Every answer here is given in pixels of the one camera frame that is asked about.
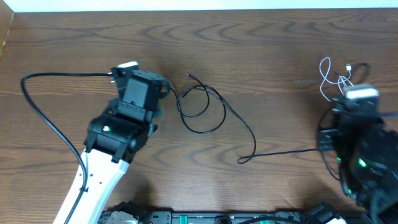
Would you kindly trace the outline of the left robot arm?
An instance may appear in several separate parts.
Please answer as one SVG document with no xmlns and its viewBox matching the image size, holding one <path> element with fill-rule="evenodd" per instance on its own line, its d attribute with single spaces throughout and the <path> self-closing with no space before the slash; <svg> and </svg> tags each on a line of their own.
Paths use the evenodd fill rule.
<svg viewBox="0 0 398 224">
<path fill-rule="evenodd" d="M 130 68 L 112 68 L 119 96 L 89 126 L 79 167 L 55 223 L 96 223 L 109 196 L 143 148 L 161 115 L 159 100 L 170 91 L 161 75 Z"/>
</svg>

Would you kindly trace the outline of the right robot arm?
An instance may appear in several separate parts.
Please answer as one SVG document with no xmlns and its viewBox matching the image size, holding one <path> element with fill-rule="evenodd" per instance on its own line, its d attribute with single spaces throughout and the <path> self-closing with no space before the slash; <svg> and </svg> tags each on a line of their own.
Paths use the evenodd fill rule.
<svg viewBox="0 0 398 224">
<path fill-rule="evenodd" d="M 318 150 L 335 152 L 342 191 L 368 223 L 397 223 L 397 131 L 386 129 L 376 96 L 336 96 L 331 105 L 331 126 L 318 127 Z"/>
</svg>

